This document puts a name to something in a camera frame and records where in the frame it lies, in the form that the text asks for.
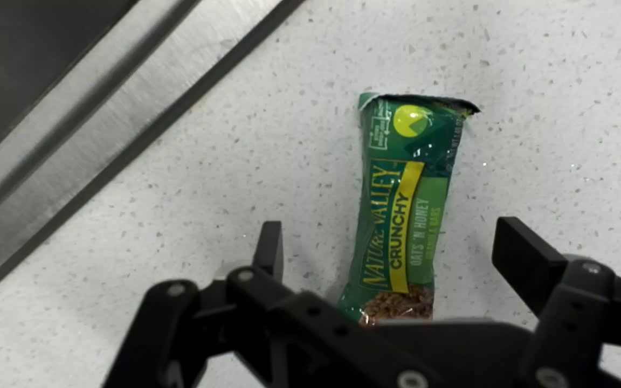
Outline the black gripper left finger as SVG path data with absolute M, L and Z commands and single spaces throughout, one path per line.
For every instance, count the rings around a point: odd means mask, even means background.
M 198 388 L 217 356 L 236 356 L 263 388 L 369 388 L 358 325 L 286 288 L 283 267 L 283 224 L 266 223 L 248 267 L 204 288 L 186 278 L 153 285 L 105 388 Z

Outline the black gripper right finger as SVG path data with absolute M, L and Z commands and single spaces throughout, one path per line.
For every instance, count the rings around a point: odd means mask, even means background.
M 519 218 L 497 220 L 491 264 L 538 317 L 519 383 L 533 388 L 621 388 L 599 366 L 621 347 L 621 275 L 608 266 L 560 254 Z

